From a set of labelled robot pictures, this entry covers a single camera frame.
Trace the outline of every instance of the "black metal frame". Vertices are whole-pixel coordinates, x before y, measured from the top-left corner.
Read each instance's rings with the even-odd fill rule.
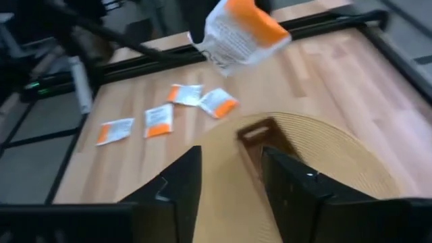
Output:
[[[432,87],[428,85],[426,79],[419,74],[414,67],[409,65],[404,58],[400,57],[399,54],[389,46],[388,43],[383,40],[379,31],[372,27],[367,26],[369,22],[377,21],[380,29],[384,30],[387,26],[388,15],[386,11],[372,11],[361,15],[353,15],[355,11],[350,6],[339,7],[331,9],[323,13],[298,18],[280,23],[285,29],[289,30],[293,40],[302,38],[308,38],[319,34],[325,34],[328,32],[334,32],[347,28],[356,28],[360,33],[366,37],[371,44],[386,58],[388,61],[407,79],[407,81],[422,95],[422,97],[429,103],[432,104]],[[163,55],[181,55],[188,56],[186,59],[173,59],[163,62],[153,61],[151,58],[143,56],[118,63],[106,65],[101,70],[103,73],[103,80],[97,82],[97,86],[94,89],[94,96],[101,85],[108,84],[110,82],[116,82],[128,78],[134,78],[137,76],[151,74],[154,72],[160,72],[171,68],[178,68],[192,63],[198,63],[204,61],[205,58],[191,45],[183,47],[177,47],[162,52]],[[72,78],[70,74],[60,74],[58,76],[51,76],[43,80],[39,80],[38,83],[31,84],[27,90],[23,91],[23,95],[28,99],[43,99],[52,97],[55,95],[62,95],[68,92],[74,91],[72,84]],[[78,141],[78,137],[84,126],[87,116],[84,115],[77,128],[72,130],[56,132],[53,134],[47,134],[44,136],[38,136],[29,138],[21,141],[10,142],[18,131],[25,117],[30,113],[34,102],[28,106],[26,112],[20,119],[20,122],[15,126],[12,132],[7,137],[6,141],[0,146],[0,156],[3,154],[5,149],[30,144],[33,142],[40,142],[52,138],[59,138],[62,136],[71,136],[73,139],[61,166],[55,178],[55,181],[49,191],[49,195],[45,200],[46,204],[51,204],[55,198],[61,179],[68,167],[70,157],[72,156],[75,145]]]

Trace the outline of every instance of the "tan circular disc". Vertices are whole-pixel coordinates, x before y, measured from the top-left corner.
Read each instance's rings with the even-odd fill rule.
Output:
[[[292,113],[236,118],[194,143],[202,146],[202,193],[194,242],[281,242],[236,143],[237,130],[269,116],[276,119],[309,166],[376,198],[400,194],[382,162],[335,126]]]

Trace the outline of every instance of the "wooden surface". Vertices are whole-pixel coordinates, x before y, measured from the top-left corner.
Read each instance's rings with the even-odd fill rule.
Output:
[[[279,20],[315,14],[344,1],[313,1],[276,11]],[[151,42],[160,49],[187,44],[185,34]],[[119,50],[115,61],[135,57]],[[164,104],[171,84],[222,87],[240,101],[215,120],[176,107],[174,132],[145,140],[143,112]],[[299,40],[262,64],[223,78],[202,62],[104,85],[65,173],[56,203],[115,202],[174,161],[195,138],[243,115],[266,111],[315,115],[363,141],[397,179],[402,195],[432,196],[432,109],[356,30]],[[131,137],[96,147],[100,124],[134,117]]]

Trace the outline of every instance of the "packet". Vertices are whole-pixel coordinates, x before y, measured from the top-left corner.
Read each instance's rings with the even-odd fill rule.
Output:
[[[214,118],[227,115],[238,101],[221,88],[208,92],[200,100],[199,106]]]
[[[168,101],[182,105],[197,106],[202,90],[202,85],[173,84],[169,91]]]
[[[96,145],[104,145],[128,137],[133,123],[134,118],[119,119],[103,123]]]
[[[170,133],[173,131],[173,104],[149,109],[145,111],[144,118],[146,121],[145,138]]]
[[[254,0],[221,0],[206,18],[203,41],[188,37],[224,76],[259,63],[291,41],[290,33]]]

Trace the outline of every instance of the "floor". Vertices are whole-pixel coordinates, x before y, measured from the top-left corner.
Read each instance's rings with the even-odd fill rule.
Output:
[[[302,2],[305,0],[275,0],[275,6],[279,8]],[[389,9],[378,0],[354,2],[358,2],[356,5],[361,11]],[[432,9],[429,0],[416,0],[418,4],[410,1],[409,5],[404,0],[391,2],[407,9],[420,20],[429,17],[426,9]],[[432,40],[414,29],[404,18],[394,15],[387,33],[407,58],[413,61],[432,59]],[[418,65],[418,68],[432,77],[432,63]],[[6,139],[26,106],[27,104],[18,103],[8,113],[0,128],[0,142]],[[79,120],[80,112],[74,93],[45,99],[34,106],[11,141],[75,128]],[[0,203],[44,203],[71,139],[72,137],[57,138],[7,149],[0,158]]]

